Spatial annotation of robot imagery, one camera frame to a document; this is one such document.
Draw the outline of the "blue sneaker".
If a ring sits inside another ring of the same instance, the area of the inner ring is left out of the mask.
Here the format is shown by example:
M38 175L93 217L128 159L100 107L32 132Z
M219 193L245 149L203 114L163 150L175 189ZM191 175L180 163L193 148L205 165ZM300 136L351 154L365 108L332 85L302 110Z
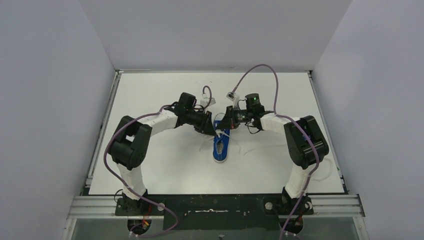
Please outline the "blue sneaker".
M220 113L218 113L215 116L213 123L212 123L215 131L220 130L220 129L218 129L218 124L221 122L221 120L217 119L218 115L220 115ZM223 131L227 134L231 134L230 129L224 129ZM213 140L212 156L217 163L223 163L224 161L226 161L227 156L228 156L229 143L230 143L230 140L226 136L224 136L222 138L218 138L218 137L215 136L215 138Z

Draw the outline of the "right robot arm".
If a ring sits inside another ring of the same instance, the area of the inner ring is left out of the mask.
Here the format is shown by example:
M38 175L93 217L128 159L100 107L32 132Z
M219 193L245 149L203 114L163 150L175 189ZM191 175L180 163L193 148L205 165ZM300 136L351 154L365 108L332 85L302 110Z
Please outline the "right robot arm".
M289 180L282 189L281 207L289 214L303 213L301 202L306 195L312 173L330 151L316 119L311 115L294 119L265 110L258 93L245 96L245 109L239 107L240 98L237 94L229 92L227 98L233 105L226 108L216 129L234 130L240 124L245 124L258 131L284 134L293 165Z

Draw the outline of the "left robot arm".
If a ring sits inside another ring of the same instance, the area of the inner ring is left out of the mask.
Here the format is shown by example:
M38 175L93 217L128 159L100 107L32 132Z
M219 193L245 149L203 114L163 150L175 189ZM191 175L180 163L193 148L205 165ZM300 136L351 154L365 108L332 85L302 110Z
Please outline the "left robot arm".
M121 118L103 154L106 169L123 185L122 199L117 204L120 210L141 214L154 205L147 199L141 170L152 136L183 125L193 126L200 134L216 136L212 113L196 103L194 95L183 92L178 101L162 106L158 112Z

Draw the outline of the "aluminium frame rail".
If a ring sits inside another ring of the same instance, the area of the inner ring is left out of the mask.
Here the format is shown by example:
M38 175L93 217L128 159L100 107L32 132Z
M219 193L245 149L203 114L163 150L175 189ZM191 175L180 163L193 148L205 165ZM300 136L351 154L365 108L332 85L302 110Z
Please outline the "aluminium frame rail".
M71 204L70 219L161 219L168 214L164 207L172 210L179 219L189 214L230 214L243 216L274 215L283 218L292 208L282 203L280 194L213 194L213 195L151 195L152 205L144 213L121 210L122 198L112 195L76 196ZM312 194L301 201L304 212L294 215L306 217L364 217L357 194Z

